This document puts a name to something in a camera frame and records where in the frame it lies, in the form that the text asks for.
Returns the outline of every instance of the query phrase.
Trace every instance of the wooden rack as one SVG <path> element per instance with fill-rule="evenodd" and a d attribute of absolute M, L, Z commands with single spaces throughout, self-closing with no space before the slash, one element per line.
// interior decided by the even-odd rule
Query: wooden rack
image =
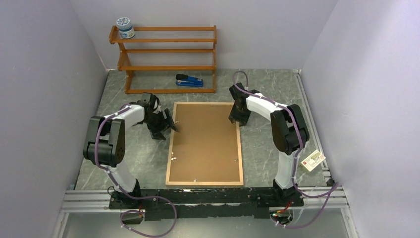
<path fill-rule="evenodd" d="M 134 31 L 212 31 L 212 38 L 134 38 L 122 39 L 119 36 L 118 28 L 113 26 L 109 34 L 111 44 L 118 43 L 120 54 L 118 60 L 118 70 L 125 70 L 127 81 L 125 83 L 125 93 L 215 93 L 216 92 L 216 26 L 212 27 L 134 27 Z M 126 49 L 124 43 L 147 43 L 147 42 L 213 42 L 213 48 L 208 49 Z M 132 65 L 128 53 L 212 53 L 212 65 Z M 134 71 L 158 71 L 158 70 L 211 70 L 213 74 L 213 88 L 178 88 L 178 89 L 130 89 Z"/>

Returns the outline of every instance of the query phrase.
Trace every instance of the cork board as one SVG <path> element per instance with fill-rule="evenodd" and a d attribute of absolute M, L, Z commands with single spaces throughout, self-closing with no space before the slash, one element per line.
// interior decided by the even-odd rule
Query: cork board
<path fill-rule="evenodd" d="M 169 143 L 166 185 L 244 185 L 239 124 L 233 103 L 175 102 L 179 132 Z"/>

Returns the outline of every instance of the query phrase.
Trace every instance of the wooden frame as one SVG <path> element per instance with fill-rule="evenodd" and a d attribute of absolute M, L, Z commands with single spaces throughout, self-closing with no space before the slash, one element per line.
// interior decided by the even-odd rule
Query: wooden frame
<path fill-rule="evenodd" d="M 134 31 L 213 31 L 213 38 L 184 38 L 184 39 L 122 39 L 118 34 L 118 28 L 113 26 L 109 34 L 111 44 L 118 43 L 120 54 L 118 70 L 125 70 L 127 80 L 125 93 L 215 93 L 216 92 L 216 43 L 217 29 L 213 27 L 134 27 Z M 124 43 L 145 43 L 145 42 L 213 42 L 213 48 L 209 49 L 126 49 Z M 212 65 L 186 65 L 186 66 L 139 66 L 131 65 L 128 53 L 213 53 Z M 131 81 L 134 71 L 156 71 L 156 70 L 210 70 L 213 77 L 213 88 L 179 88 L 179 89 L 131 89 Z"/>
<path fill-rule="evenodd" d="M 211 105 L 232 105 L 233 103 L 211 103 L 211 102 L 175 102 L 173 106 L 173 119 L 176 119 L 176 106 L 180 104 L 190 104 L 190 105 L 197 105 L 197 104 L 211 104 Z M 241 186 L 244 185 L 244 171 L 242 167 L 242 148 L 241 148 L 241 135 L 239 131 L 239 123 L 236 123 L 236 138 L 238 144 L 238 166 L 239 166 L 239 181 L 231 181 L 231 182 L 178 182 L 178 181 L 169 181 L 170 178 L 170 167 L 171 167 L 171 158 L 172 158 L 172 150 L 173 150 L 173 137 L 175 132 L 171 131 L 170 136 L 170 143 L 169 143 L 169 153 L 168 153 L 168 164 L 166 168 L 166 185 L 210 185 L 210 186 Z"/>

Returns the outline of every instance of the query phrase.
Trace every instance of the marble tabletop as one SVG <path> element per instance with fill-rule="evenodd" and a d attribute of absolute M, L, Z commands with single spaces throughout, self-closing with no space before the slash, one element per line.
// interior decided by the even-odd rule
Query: marble tabletop
<path fill-rule="evenodd" d="M 173 111 L 174 102 L 233 102 L 228 88 L 232 86 L 234 69 L 219 69 L 217 76 L 217 92 L 210 94 L 157 94 L 162 109 Z M 310 131 L 310 140 L 302 153 L 301 160 L 313 152 L 316 147 L 313 130 L 308 115 L 303 108 L 303 95 L 292 70 L 244 70 L 249 77 L 249 89 L 256 89 L 282 104 L 298 104 L 305 117 Z M 188 72 L 137 72 L 131 88 L 176 88 L 175 75 L 184 73 L 202 78 L 205 87 L 211 87 L 211 73 L 200 71 Z M 104 116 L 116 112 L 121 105 L 140 99 L 139 94 L 125 94 L 125 72 L 111 70 L 104 88 L 104 93 L 98 107 L 97 115 Z M 245 83 L 245 78 L 238 79 Z M 242 160 L 244 171 L 244 186 L 272 186 L 277 173 L 278 150 L 275 148 L 271 135 L 271 124 L 262 116 L 251 113 L 248 124 L 240 128 Z M 126 130 L 126 150 L 124 161 L 130 172 L 140 182 L 141 188 L 177 188 L 166 186 L 166 165 L 169 151 L 169 131 L 163 133 L 167 140 L 152 140 L 145 125 L 137 125 Z M 297 181 L 299 186 L 325 186 L 321 166 L 311 172 L 298 168 Z M 108 176 L 91 161 L 83 159 L 76 190 L 103 190 L 112 186 Z"/>

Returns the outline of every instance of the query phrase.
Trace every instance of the white wall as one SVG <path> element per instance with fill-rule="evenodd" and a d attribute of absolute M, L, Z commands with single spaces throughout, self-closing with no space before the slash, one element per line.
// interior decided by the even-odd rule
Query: white wall
<path fill-rule="evenodd" d="M 105 69 L 70 1 L 1 1 L 0 22 L 0 237 L 46 238 Z"/>
<path fill-rule="evenodd" d="M 337 0 L 71 0 L 107 68 L 111 26 L 213 26 L 218 68 L 302 68 Z"/>
<path fill-rule="evenodd" d="M 303 84 L 360 237 L 419 237 L 420 3 L 338 1 Z"/>

